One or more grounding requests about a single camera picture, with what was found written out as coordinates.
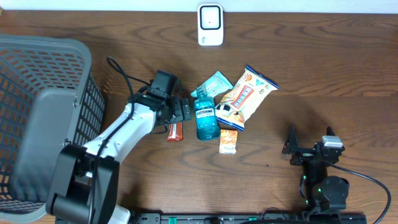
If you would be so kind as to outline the light green wet wipes pack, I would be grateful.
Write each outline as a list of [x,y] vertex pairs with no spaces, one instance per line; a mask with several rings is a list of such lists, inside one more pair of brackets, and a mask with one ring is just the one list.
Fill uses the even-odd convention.
[[214,98],[216,95],[232,89],[232,87],[231,82],[220,71],[217,71],[190,95],[194,98]]

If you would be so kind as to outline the long orange snack bar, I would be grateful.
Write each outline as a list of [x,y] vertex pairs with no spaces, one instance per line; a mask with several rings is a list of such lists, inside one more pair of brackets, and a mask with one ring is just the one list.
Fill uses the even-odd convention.
[[168,141],[182,141],[183,140],[183,123],[174,123],[169,125]]

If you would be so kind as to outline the teal Listerine mouthwash bottle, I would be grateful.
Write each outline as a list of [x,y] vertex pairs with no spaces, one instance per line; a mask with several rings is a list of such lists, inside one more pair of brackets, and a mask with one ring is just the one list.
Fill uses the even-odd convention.
[[206,88],[202,86],[196,89],[196,93],[193,109],[197,124],[197,138],[201,141],[219,138],[220,127],[215,115],[213,97],[208,96]]

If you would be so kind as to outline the small orange snack packet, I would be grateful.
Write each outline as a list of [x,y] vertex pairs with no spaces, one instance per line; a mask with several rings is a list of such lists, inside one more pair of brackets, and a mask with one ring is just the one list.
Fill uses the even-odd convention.
[[220,134],[220,154],[236,154],[238,132],[236,130],[222,129]]

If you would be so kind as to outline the cream snack bag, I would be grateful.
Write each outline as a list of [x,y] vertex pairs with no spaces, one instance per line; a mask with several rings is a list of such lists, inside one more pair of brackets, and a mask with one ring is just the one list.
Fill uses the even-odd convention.
[[215,106],[220,123],[244,131],[245,122],[257,110],[264,98],[279,89],[278,84],[246,65],[235,86]]

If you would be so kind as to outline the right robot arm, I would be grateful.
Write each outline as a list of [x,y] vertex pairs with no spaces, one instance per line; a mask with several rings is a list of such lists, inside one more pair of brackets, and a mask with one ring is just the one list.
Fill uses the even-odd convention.
[[331,127],[313,147],[300,147],[293,126],[282,149],[291,155],[290,165],[303,167],[300,193],[316,213],[339,212],[346,208],[349,182],[335,175],[328,175],[327,168],[336,164],[345,147]]

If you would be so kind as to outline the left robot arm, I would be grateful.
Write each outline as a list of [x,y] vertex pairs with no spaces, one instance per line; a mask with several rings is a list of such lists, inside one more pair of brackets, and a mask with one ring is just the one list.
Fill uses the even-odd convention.
[[122,161],[156,126],[168,127],[191,117],[180,79],[157,71],[150,86],[133,95],[98,137],[60,151],[46,212],[66,223],[128,223],[131,211],[116,203]]

